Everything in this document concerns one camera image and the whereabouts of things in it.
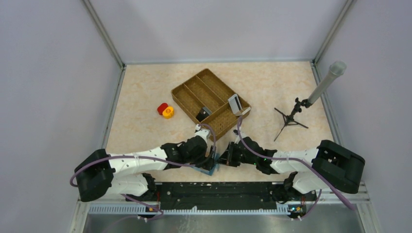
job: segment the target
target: beige tabletop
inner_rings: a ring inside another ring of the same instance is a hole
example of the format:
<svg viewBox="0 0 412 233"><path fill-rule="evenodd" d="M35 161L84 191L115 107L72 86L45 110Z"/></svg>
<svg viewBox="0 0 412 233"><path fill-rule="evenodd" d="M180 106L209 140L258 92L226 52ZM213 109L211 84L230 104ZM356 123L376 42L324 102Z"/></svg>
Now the beige tabletop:
<svg viewBox="0 0 412 233"><path fill-rule="evenodd" d="M150 150L193 137L195 124L173 101L171 90L205 68L252 106L250 115L243 121L242 131L264 149L305 150L318 146L323 139L332 140L322 102L318 100L295 116L295 120L309 129L286 127L274 142L283 126L282 116L274 107L290 114L295 98L307 98L316 87L309 62L133 65L126 68L107 152ZM164 119L157 113L157 107L163 102L175 109L171 119ZM228 131L217 142L218 152L224 152L234 139L232 130ZM282 181L288 175L265 175L247 164L220 165L213 176L190 167L148 173L158 182Z"/></svg>

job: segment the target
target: cylindrical tube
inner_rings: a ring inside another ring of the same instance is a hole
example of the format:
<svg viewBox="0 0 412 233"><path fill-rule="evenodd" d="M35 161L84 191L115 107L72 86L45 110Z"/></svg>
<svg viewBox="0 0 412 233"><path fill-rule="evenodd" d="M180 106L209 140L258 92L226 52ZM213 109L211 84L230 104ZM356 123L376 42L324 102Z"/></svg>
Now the cylindrical tube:
<svg viewBox="0 0 412 233"><path fill-rule="evenodd" d="M308 102L310 104L314 104L315 101L317 101L318 98L321 96L321 94L326 91L329 85L331 85L336 78L343 75L345 70L346 64L343 61L336 61L333 64L331 64L329 67L329 72L323 78L321 83L319 83L316 89L312 92L312 94L309 96Z"/></svg>

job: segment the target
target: grey wall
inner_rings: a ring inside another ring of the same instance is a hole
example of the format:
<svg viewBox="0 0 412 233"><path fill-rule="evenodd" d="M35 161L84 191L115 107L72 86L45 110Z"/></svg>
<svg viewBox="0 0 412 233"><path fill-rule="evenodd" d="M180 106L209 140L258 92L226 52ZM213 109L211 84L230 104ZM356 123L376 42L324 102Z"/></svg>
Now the grey wall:
<svg viewBox="0 0 412 233"><path fill-rule="evenodd" d="M386 232L410 232L412 2L358 1L320 63L348 65L328 90L345 145L366 159L363 179Z"/></svg>
<svg viewBox="0 0 412 233"><path fill-rule="evenodd" d="M345 0L92 0L126 63L312 59Z"/></svg>
<svg viewBox="0 0 412 233"><path fill-rule="evenodd" d="M0 231L69 229L119 69L79 0L0 1Z"/></svg>

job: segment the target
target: metal corner post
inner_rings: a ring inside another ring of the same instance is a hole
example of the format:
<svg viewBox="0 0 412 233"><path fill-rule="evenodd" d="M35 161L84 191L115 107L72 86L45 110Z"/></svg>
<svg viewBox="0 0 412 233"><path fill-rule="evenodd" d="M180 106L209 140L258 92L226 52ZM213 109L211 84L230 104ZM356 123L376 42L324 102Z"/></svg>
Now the metal corner post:
<svg viewBox="0 0 412 233"><path fill-rule="evenodd" d="M335 36L336 32L339 30L341 27L345 17L347 16L348 12L350 9L352 9L353 5L356 3L356 0L347 0L345 5L343 6L338 18L335 20L335 23L333 24L332 28L330 29L329 33L327 34L325 40L323 41L320 49L318 50L315 58L313 59L313 63L315 66L318 65L318 63L321 61L323 58L327 48L329 47L330 43L333 40L333 37Z"/></svg>
<svg viewBox="0 0 412 233"><path fill-rule="evenodd" d="M102 21L100 20L99 16L97 15L96 11L93 8L93 5L91 4L90 0L81 0L83 5L85 6L87 12L90 15L90 18L92 19L94 25L96 26L97 31L99 32L100 36L102 37L104 43L106 44L107 48L109 49L110 53L112 54L113 58L116 60L116 63L119 65L119 68L123 69L125 64L122 61L122 59L119 56L119 53L117 52L112 40L109 37L109 34L107 33L106 29L104 28L104 25Z"/></svg>

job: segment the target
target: wicker organizer box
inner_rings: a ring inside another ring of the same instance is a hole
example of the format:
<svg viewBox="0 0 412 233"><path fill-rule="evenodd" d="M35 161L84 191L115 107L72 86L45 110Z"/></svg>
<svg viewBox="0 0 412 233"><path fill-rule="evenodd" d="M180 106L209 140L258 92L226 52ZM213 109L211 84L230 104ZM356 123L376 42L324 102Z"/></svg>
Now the wicker organizer box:
<svg viewBox="0 0 412 233"><path fill-rule="evenodd" d="M216 133L216 140L237 123L238 117L233 114L228 102L229 97L234 94L235 92L209 69L200 71L172 90L173 100L194 123L200 123L196 116L203 107L207 107L212 112L201 123L212 127ZM240 96L239 99L243 109L250 107Z"/></svg>

